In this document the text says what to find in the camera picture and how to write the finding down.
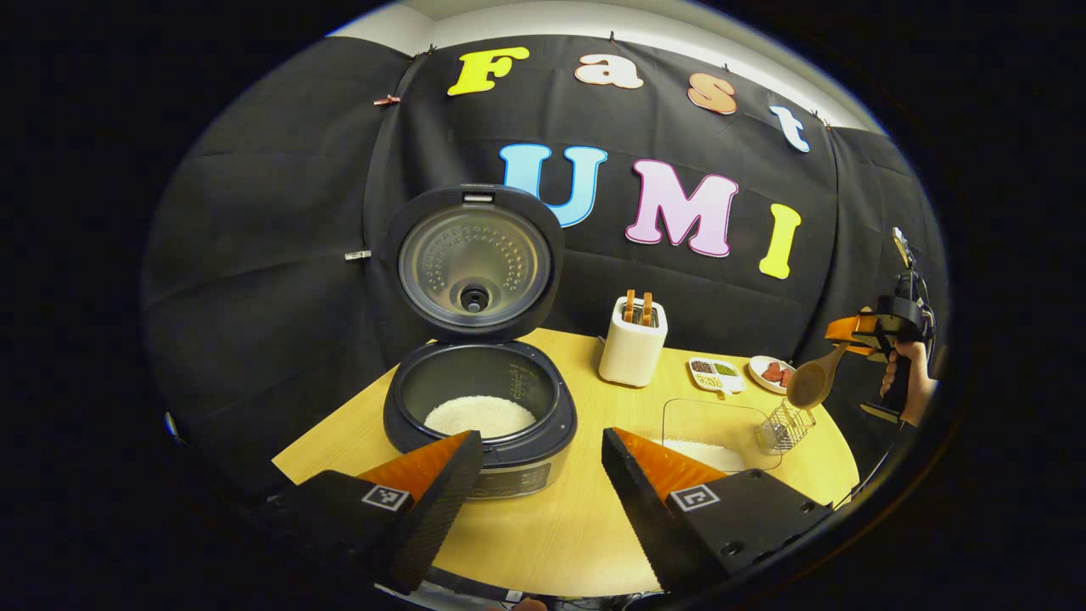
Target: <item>white rice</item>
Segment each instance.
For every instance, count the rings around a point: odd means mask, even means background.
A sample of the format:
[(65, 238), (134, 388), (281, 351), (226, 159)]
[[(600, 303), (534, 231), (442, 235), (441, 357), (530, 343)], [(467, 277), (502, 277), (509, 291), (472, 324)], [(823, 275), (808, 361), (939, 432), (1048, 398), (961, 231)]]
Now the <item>white rice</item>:
[(535, 422), (532, 412), (501, 397), (460, 397), (441, 404), (426, 417), (426, 427), (445, 435), (478, 431), (483, 437), (501, 437)]
[(736, 472), (746, 469), (743, 455), (721, 446), (674, 440), (664, 442), (664, 446), (670, 450), (686, 455), (698, 462), (708, 464), (717, 471)]

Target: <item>rice cooker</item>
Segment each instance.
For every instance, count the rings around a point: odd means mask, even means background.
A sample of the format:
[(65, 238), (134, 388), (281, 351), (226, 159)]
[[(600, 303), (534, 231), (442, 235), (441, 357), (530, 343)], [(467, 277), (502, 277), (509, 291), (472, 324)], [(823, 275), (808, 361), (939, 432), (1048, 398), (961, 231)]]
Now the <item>rice cooker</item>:
[(392, 219), (382, 264), (434, 343), (400, 364), (384, 400), (384, 432), (401, 453), (446, 437), (426, 427), (445, 402), (508, 399), (535, 422), (484, 437), (470, 499), (538, 493), (561, 473), (577, 432), (572, 397), (540, 349), (515, 342), (546, 318), (561, 272), (563, 233), (530, 193), (496, 184), (427, 191)]

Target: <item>pink letter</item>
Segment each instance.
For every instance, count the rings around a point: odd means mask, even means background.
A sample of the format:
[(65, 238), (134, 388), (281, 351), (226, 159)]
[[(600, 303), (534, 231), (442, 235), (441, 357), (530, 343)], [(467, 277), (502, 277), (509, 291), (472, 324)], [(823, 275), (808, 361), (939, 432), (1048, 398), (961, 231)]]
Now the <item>pink letter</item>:
[(660, 241), (658, 214), (664, 217), (671, 245), (679, 245), (697, 220), (691, 249), (709, 256), (728, 256), (728, 213), (740, 190), (734, 180), (710, 174), (686, 199), (674, 168), (667, 163), (642, 158), (633, 163), (633, 170), (641, 174), (641, 203), (637, 220), (626, 228), (626, 237), (642, 243)]

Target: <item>white wall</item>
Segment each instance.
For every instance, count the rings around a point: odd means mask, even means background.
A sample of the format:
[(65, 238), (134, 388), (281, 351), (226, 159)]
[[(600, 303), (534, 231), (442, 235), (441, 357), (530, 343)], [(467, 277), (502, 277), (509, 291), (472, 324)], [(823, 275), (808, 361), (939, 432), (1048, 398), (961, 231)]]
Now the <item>white wall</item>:
[[(391, 4), (363, 15), (329, 36), (363, 38), (415, 54), (426, 51), (430, 43), (451, 47), (485, 38), (532, 34), (607, 38), (614, 30), (615, 37), (620, 40), (665, 49), (715, 65), (727, 63), (732, 72), (772, 89), (809, 111), (817, 110), (819, 117), (831, 125), (885, 132), (854, 96), (817, 66), (734, 20), (709, 10), (704, 10), (703, 15), (705, 20), (718, 20), (712, 23), (714, 29), (735, 35), (728, 38), (690, 23), (613, 4), (523, 2), (480, 9), (437, 21), (407, 5)], [(780, 62), (794, 67), (790, 69)]]

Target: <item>white toaster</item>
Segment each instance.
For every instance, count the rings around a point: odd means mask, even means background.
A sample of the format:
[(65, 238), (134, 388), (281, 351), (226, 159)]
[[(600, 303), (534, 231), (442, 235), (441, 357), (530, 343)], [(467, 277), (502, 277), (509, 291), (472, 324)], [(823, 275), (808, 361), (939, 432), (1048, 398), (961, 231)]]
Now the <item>white toaster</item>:
[[(656, 362), (660, 359), (664, 339), (668, 334), (668, 318), (661, 305), (653, 301), (651, 327), (628, 323), (622, 320), (626, 300), (626, 295), (619, 296), (611, 308), (610, 329), (599, 359), (599, 377), (608, 382), (640, 389), (648, 386), (656, 373)], [(633, 320), (642, 318), (643, 308), (644, 300), (634, 298)]]

